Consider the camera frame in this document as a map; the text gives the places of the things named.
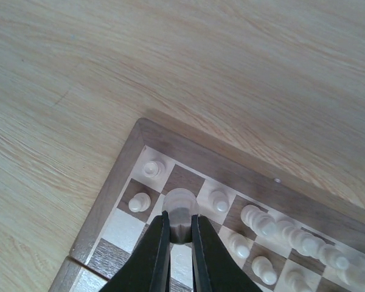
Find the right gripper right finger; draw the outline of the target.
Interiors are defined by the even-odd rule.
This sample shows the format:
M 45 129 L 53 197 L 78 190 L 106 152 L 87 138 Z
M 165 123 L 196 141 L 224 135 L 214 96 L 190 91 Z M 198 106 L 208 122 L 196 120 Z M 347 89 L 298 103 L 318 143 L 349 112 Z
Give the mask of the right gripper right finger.
M 194 291 L 260 291 L 236 264 L 205 216 L 192 217 Z

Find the white rook board corner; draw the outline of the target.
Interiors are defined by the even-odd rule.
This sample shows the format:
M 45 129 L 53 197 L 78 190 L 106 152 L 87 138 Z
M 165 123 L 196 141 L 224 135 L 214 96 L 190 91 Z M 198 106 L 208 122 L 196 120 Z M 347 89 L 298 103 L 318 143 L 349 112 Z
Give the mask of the white rook board corner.
M 160 178 L 165 171 L 165 165 L 162 161 L 149 160 L 142 166 L 142 174 L 149 179 Z

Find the white pawn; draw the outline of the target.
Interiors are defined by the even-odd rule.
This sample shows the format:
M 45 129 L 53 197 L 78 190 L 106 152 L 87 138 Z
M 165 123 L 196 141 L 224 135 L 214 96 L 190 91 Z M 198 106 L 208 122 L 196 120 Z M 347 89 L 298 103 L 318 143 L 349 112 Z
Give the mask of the white pawn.
M 228 238 L 228 247 L 238 258 L 247 259 L 250 255 L 248 242 L 241 234 L 233 233 Z
M 129 210 L 137 213 L 146 211 L 151 205 L 151 198 L 148 194 L 141 192 L 135 194 L 131 200 L 129 200 Z
M 285 276 L 285 283 L 293 292 L 312 292 L 304 275 L 298 270 L 292 270 Z
M 277 273 L 272 263 L 264 256 L 258 256 L 252 261 L 253 273 L 267 285 L 274 285 L 277 282 Z

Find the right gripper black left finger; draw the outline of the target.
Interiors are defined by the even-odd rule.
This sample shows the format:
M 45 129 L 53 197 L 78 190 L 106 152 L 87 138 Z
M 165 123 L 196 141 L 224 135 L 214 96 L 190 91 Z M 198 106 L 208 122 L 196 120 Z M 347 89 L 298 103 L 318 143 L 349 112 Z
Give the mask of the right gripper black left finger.
M 166 211 L 154 217 L 126 264 L 101 290 L 170 290 L 170 220 Z

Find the white chess piece pair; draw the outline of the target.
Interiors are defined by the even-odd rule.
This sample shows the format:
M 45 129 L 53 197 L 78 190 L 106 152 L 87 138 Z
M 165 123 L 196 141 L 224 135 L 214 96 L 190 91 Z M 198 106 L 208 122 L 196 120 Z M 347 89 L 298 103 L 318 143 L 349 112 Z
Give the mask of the white chess piece pair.
M 277 223 L 277 235 L 303 256 L 318 258 L 318 252 L 325 245 L 323 239 L 297 228 L 292 222 L 282 220 Z

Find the white bishop king side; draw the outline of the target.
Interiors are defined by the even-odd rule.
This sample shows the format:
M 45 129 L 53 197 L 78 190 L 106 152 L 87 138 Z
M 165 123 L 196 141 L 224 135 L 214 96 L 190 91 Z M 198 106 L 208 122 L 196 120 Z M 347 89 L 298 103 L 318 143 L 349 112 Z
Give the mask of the white bishop king side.
M 328 244 L 319 248 L 318 259 L 324 265 L 339 270 L 347 270 L 350 265 L 349 260 L 340 250 Z

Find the white chess piece tall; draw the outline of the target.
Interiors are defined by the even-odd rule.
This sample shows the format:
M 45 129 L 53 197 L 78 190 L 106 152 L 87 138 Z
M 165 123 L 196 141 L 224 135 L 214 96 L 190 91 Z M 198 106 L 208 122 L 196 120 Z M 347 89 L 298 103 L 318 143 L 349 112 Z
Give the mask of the white chess piece tall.
M 255 205 L 245 206 L 241 211 L 240 218 L 259 237 L 272 237 L 276 233 L 275 219 Z

